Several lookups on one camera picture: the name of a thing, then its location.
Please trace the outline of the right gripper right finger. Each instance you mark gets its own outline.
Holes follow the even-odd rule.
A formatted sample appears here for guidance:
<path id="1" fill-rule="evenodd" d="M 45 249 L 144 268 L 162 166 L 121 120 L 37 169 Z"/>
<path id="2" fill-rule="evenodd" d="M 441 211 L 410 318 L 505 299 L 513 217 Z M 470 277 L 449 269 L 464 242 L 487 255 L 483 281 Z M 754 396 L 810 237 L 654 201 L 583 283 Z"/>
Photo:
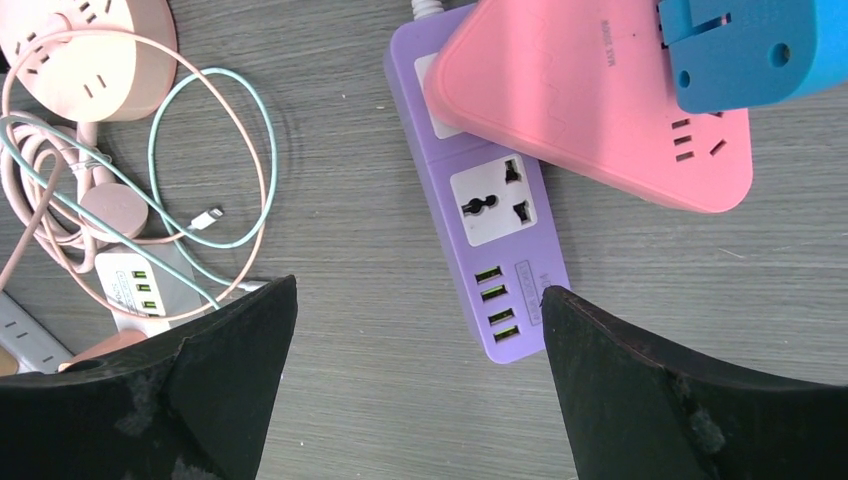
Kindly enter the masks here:
<path id="1" fill-rule="evenodd" d="M 847 389 L 735 365 L 561 286 L 546 351 L 582 479 L 843 479 Z"/>

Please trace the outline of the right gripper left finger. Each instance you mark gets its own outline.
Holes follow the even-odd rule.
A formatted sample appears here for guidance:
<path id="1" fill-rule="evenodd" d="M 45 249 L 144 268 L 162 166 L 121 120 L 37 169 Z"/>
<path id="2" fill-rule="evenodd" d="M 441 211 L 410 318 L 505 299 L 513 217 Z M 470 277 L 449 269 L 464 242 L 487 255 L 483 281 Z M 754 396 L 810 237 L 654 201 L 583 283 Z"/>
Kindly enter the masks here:
<path id="1" fill-rule="evenodd" d="M 56 374 L 1 381 L 5 479 L 253 479 L 298 315 L 293 276 Z"/>

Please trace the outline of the purple power strip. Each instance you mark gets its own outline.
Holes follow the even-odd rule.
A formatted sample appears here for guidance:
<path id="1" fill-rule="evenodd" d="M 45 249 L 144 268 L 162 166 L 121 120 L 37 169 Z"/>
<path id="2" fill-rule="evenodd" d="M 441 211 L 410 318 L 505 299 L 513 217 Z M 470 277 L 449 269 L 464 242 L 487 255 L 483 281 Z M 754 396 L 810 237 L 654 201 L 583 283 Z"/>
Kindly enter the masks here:
<path id="1" fill-rule="evenodd" d="M 570 284 L 541 166 L 430 112 L 426 73 L 472 8 L 412 9 L 385 75 L 469 330 L 491 361 L 512 363 L 544 350 L 543 292 Z"/>

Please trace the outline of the pink power strip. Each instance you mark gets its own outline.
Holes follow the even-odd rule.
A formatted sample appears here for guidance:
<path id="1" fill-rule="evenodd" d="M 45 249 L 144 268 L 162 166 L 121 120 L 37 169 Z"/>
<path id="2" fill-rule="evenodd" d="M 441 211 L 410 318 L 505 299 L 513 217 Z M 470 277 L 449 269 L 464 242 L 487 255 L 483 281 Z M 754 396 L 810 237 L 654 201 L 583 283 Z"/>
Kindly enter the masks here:
<path id="1" fill-rule="evenodd" d="M 431 64 L 445 124 L 698 213 L 753 181 L 746 110 L 681 110 L 654 1 L 481 1 Z"/>

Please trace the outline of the blue plug adapter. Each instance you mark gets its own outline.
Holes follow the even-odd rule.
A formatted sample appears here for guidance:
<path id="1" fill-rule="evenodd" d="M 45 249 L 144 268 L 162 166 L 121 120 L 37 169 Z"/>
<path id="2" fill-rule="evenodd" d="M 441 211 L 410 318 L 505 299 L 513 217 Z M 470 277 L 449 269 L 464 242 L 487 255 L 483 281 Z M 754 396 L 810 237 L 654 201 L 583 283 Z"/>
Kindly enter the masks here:
<path id="1" fill-rule="evenodd" d="M 661 1 L 657 10 L 686 112 L 772 105 L 847 80 L 842 0 Z"/>

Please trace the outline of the round pink socket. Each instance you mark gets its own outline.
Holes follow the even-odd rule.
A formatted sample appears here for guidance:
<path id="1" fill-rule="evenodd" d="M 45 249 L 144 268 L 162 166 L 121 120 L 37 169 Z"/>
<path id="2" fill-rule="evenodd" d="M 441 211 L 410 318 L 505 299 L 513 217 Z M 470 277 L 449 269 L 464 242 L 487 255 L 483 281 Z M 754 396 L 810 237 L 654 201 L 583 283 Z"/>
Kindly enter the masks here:
<path id="1" fill-rule="evenodd" d="M 177 34 L 166 1 L 4 1 L 1 50 L 41 105 L 74 122 L 144 118 L 169 92 Z"/>

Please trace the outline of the small white power strip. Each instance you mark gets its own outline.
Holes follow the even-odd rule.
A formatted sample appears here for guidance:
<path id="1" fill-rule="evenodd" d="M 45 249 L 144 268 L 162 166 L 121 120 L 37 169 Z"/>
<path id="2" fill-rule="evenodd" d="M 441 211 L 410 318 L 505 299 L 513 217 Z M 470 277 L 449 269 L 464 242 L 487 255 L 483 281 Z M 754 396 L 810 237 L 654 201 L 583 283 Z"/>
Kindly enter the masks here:
<path id="1" fill-rule="evenodd" d="M 148 337 L 161 334 L 189 322 L 189 317 L 173 317 L 204 302 L 195 290 L 124 246 L 98 253 L 95 270 L 104 297 L 119 309 L 113 320 L 120 331 L 138 330 Z"/>

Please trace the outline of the pink small charger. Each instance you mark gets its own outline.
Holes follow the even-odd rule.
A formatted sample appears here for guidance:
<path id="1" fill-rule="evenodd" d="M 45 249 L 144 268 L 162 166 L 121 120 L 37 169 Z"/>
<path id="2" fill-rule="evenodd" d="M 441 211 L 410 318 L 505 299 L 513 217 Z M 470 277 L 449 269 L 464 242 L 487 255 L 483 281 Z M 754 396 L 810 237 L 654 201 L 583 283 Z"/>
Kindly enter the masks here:
<path id="1" fill-rule="evenodd" d="M 75 355 L 69 361 L 61 363 L 58 367 L 58 371 L 63 372 L 72 365 L 129 347 L 146 339 L 147 335 L 140 330 L 127 329 L 119 331 L 100 343 Z"/>

